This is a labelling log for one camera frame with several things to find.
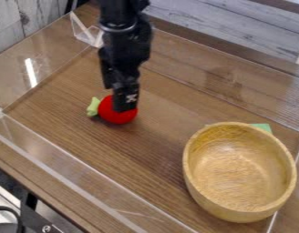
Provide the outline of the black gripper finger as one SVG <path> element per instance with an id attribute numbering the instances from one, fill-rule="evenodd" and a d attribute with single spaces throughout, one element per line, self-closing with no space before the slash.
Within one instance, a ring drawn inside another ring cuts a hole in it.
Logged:
<path id="1" fill-rule="evenodd" d="M 139 89 L 140 85 L 138 82 L 114 84 L 112 99 L 116 112 L 126 112 L 138 107 Z"/>

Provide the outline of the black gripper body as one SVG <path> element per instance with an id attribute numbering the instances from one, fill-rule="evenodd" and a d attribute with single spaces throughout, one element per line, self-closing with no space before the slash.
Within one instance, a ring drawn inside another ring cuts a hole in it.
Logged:
<path id="1" fill-rule="evenodd" d="M 139 66 L 150 59 L 152 43 L 152 25 L 147 17 L 140 17 L 127 32 L 106 32 L 99 50 L 104 87 L 140 76 Z"/>

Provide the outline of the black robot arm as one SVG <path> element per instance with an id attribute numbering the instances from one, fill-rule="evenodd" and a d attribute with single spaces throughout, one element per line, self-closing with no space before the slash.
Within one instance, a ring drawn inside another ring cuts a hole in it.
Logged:
<path id="1" fill-rule="evenodd" d="M 122 113 L 138 107 L 140 66 L 150 59 L 152 24 L 144 8 L 150 0 L 102 0 L 99 50 L 102 78 L 114 91 L 112 108 Z"/>

